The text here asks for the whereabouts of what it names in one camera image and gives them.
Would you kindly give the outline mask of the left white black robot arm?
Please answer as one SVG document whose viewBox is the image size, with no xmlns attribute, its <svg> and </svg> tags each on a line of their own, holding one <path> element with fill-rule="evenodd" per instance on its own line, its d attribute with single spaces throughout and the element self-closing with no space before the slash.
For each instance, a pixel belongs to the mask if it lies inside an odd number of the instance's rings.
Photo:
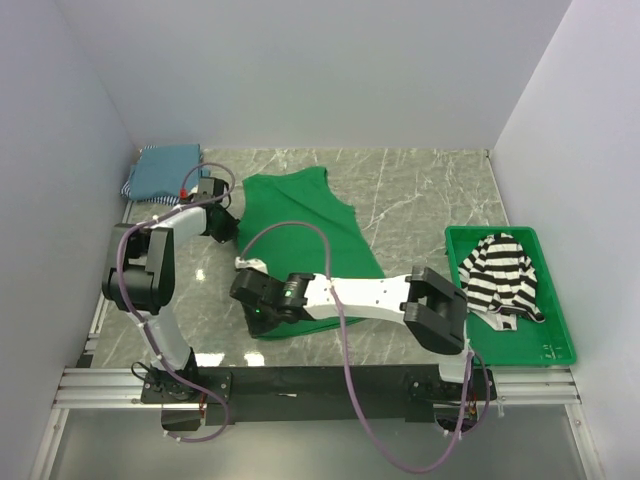
<svg viewBox="0 0 640 480">
<path fill-rule="evenodd" d="M 125 312 L 150 352 L 151 383 L 164 382 L 176 401 L 193 399 L 200 388 L 193 349 L 183 337 L 171 306 L 176 283 L 176 250 L 198 236 L 219 243 L 234 239 L 239 221 L 228 212 L 235 182 L 212 176 L 196 191 L 182 191 L 178 204 L 156 219 L 113 227 L 102 277 L 102 293 Z"/>
</svg>

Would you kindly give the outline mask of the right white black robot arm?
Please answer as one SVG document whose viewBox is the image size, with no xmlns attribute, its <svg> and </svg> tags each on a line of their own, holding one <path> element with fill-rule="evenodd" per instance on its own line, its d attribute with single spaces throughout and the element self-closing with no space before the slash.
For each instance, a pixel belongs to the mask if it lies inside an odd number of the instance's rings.
<svg viewBox="0 0 640 480">
<path fill-rule="evenodd" d="M 430 268 L 417 266 L 388 278 L 292 273 L 278 280 L 251 260 L 238 267 L 230 297 L 241 304 L 253 338 L 284 339 L 338 328 L 340 314 L 347 322 L 372 319 L 404 326 L 436 355 L 444 395 L 460 399 L 474 386 L 466 367 L 466 293 Z"/>
</svg>

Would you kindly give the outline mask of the green tank top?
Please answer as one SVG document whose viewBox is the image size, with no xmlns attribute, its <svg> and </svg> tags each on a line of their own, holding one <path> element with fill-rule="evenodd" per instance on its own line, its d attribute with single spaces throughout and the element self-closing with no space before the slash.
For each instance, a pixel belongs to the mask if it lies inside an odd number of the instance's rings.
<svg viewBox="0 0 640 480">
<path fill-rule="evenodd" d="M 385 276 L 356 221 L 355 208 L 331 191 L 328 172 L 316 166 L 286 175 L 256 174 L 243 181 L 245 209 L 237 249 L 258 259 L 284 281 L 292 273 L 326 272 L 328 239 L 331 276 L 379 279 Z"/>
</svg>

